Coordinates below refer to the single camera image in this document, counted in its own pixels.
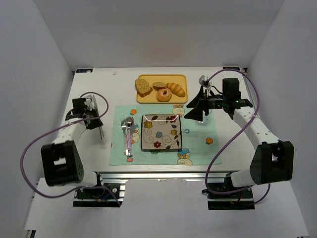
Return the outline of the clear drinking glass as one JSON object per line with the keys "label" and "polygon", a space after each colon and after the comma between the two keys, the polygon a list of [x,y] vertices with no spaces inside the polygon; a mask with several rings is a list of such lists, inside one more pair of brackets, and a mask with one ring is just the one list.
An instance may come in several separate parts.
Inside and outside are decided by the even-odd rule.
{"label": "clear drinking glass", "polygon": [[212,114],[212,109],[208,109],[207,111],[202,110],[202,120],[198,121],[199,124],[208,124],[209,119]]}

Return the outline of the herb bread slice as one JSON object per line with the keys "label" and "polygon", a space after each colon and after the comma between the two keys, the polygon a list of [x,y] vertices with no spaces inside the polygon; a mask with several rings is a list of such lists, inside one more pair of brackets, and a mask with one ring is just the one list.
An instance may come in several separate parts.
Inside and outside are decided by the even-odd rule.
{"label": "herb bread slice", "polygon": [[149,83],[144,79],[136,79],[135,87],[140,97],[145,97],[149,95],[153,90]]}

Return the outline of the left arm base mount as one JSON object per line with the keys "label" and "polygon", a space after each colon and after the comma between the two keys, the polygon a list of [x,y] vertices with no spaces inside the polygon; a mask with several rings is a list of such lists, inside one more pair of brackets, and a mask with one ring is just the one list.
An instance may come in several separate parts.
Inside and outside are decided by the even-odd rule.
{"label": "left arm base mount", "polygon": [[99,174],[100,182],[95,189],[75,191],[73,207],[119,208],[125,195],[125,180],[112,174]]}

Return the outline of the metal food tongs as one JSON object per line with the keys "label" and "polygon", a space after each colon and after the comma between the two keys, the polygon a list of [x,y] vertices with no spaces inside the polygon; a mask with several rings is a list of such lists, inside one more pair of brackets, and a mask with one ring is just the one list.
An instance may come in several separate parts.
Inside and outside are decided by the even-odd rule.
{"label": "metal food tongs", "polygon": [[101,141],[103,142],[105,136],[104,136],[102,126],[104,124],[102,123],[101,119],[99,118],[100,115],[99,115],[99,109],[98,109],[96,97],[94,95],[91,95],[90,98],[91,98],[91,101],[89,103],[90,117],[97,118],[97,119],[90,120],[88,128],[90,130],[97,128],[99,130],[99,133],[100,133]]}

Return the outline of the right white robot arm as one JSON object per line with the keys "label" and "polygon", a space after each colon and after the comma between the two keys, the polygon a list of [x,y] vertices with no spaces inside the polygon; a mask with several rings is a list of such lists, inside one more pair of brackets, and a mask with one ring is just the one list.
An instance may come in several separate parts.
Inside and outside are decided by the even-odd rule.
{"label": "right white robot arm", "polygon": [[187,105],[186,119],[201,121],[210,110],[222,109],[238,124],[252,143],[255,154],[249,168],[233,172],[227,178],[228,191],[253,185],[288,181],[293,175],[294,146],[275,136],[256,115],[248,99],[243,99],[237,78],[222,81],[222,93],[212,94],[210,83],[202,76],[200,90]]}

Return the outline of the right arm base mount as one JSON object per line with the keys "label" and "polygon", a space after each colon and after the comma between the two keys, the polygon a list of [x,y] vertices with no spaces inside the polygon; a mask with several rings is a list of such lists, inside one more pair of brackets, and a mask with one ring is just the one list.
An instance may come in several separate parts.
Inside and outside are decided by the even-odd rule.
{"label": "right arm base mount", "polygon": [[[211,190],[216,192],[233,191],[234,188],[229,178],[225,178],[224,182],[208,183]],[[206,188],[202,190],[202,194],[207,196],[209,210],[254,210],[253,193],[251,189],[231,194],[214,194]]]}

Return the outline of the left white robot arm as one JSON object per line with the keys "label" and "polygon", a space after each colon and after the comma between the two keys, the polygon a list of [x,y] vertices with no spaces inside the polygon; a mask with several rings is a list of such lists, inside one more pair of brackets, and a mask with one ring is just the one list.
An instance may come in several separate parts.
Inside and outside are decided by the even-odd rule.
{"label": "left white robot arm", "polygon": [[86,130],[101,128],[103,123],[97,117],[99,111],[95,96],[72,100],[73,109],[65,117],[65,128],[57,138],[42,146],[41,156],[45,180],[48,186],[96,186],[99,176],[96,172],[85,172],[77,150],[80,137]]}

